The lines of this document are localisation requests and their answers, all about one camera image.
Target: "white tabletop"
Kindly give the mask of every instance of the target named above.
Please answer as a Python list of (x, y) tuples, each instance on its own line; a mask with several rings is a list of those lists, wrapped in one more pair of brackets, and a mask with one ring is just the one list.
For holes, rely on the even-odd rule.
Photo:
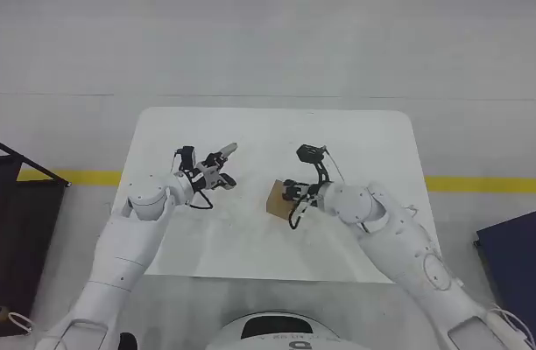
[[(336, 218), (309, 210), (293, 231), (265, 211), (275, 179), (316, 182), (313, 166), (295, 154), (302, 144), (327, 145), (349, 184), (378, 180), (402, 205), (414, 204), (439, 247), (412, 125), (395, 111), (149, 108), (136, 127), (115, 207), (128, 183), (168, 173), (181, 146), (193, 145), (202, 160), (232, 142), (238, 149), (224, 170), (236, 188), (208, 192), (213, 210), (178, 207), (146, 274), (389, 283)], [(340, 180), (329, 159), (324, 163)]]

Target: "concrete floor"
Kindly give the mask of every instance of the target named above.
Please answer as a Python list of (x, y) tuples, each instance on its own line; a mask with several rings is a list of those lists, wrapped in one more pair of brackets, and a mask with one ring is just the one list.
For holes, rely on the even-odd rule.
[[(536, 0), (0, 0), (2, 142), (48, 168), (121, 171), (151, 106), (400, 110), (426, 175), (534, 178)], [(77, 297), (115, 192), (67, 191), (42, 328)], [(491, 297), (476, 231), (536, 195), (430, 201), (448, 265)]]

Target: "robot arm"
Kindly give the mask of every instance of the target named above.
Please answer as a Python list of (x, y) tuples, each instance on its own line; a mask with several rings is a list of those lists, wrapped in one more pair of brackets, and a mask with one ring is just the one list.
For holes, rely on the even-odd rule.
[[(236, 143), (210, 153), (203, 162), (194, 161), (194, 147), (177, 150), (182, 157), (177, 172), (150, 174), (129, 184), (128, 198), (114, 211), (96, 244), (91, 274), (70, 312), (37, 344), (37, 350), (116, 349), (116, 322), (138, 279), (152, 263), (163, 240), (173, 209), (177, 206), (210, 209), (202, 190), (233, 188), (229, 175), (220, 173)], [(209, 203), (193, 206), (199, 193)]]
[[(441, 348), (531, 349), (523, 333), (484, 309), (462, 289), (426, 230), (380, 184), (361, 187), (321, 181), (321, 155), (325, 151), (306, 145), (298, 150), (302, 161), (319, 164), (315, 165), (319, 183), (308, 185), (292, 180), (284, 183), (284, 199), (297, 200), (296, 210), (290, 213), (292, 228), (299, 223), (299, 219), (293, 220), (293, 212), (301, 205), (307, 204), (300, 210), (300, 216), (308, 206), (337, 216), (377, 269), (406, 291), (424, 311)], [(380, 224), (381, 228), (369, 232), (364, 224), (370, 222)]]

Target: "black wire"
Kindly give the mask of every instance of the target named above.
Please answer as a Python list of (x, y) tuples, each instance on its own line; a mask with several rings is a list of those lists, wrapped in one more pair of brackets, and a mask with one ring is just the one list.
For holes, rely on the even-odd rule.
[(212, 204), (212, 202), (209, 200), (208, 197), (206, 197), (206, 195), (204, 194), (204, 192), (202, 191), (198, 191), (197, 193), (199, 193), (201, 195), (201, 197), (203, 199), (206, 200), (206, 202), (208, 203), (208, 206), (195, 206), (195, 205), (192, 205), (192, 204), (189, 204), (188, 206), (191, 207), (191, 208), (194, 208), (194, 209), (201, 209), (201, 210), (209, 210), (209, 209), (213, 209), (214, 208), (214, 205)]
[(328, 151), (327, 146), (324, 146), (324, 151), (328, 154), (328, 157), (330, 158), (330, 161), (331, 161), (332, 164), (335, 166), (336, 171), (338, 172), (338, 175), (340, 175), (340, 178), (342, 179), (342, 182), (345, 184), (345, 183), (346, 183), (346, 180), (344, 179), (344, 177), (343, 177), (343, 175), (342, 175), (342, 172), (340, 171), (340, 168), (338, 167), (338, 164), (336, 163), (335, 159), (332, 158), (332, 155), (331, 155), (330, 152)]
[(292, 222), (292, 217), (293, 217), (293, 214), (295, 214), (295, 211), (297, 210), (297, 208), (300, 206), (301, 202), (307, 197), (307, 194), (303, 194), (299, 199), (297, 199), (297, 201), (295, 202), (295, 204), (293, 205), (293, 208), (292, 210), (289, 212), (289, 216), (287, 217), (287, 223), (289, 223), (289, 227), (292, 228), (292, 229), (295, 229), (297, 228), (297, 226), (300, 224), (300, 220), (301, 220), (301, 214), (303, 214), (308, 206), (306, 206), (300, 213), (300, 216), (297, 217), (297, 220), (295, 221), (295, 223), (293, 224)]
[(173, 161), (171, 162), (171, 170), (169, 172), (173, 172), (173, 168), (174, 168), (174, 159), (177, 157), (177, 154), (179, 154), (179, 151), (176, 150), (173, 154)]

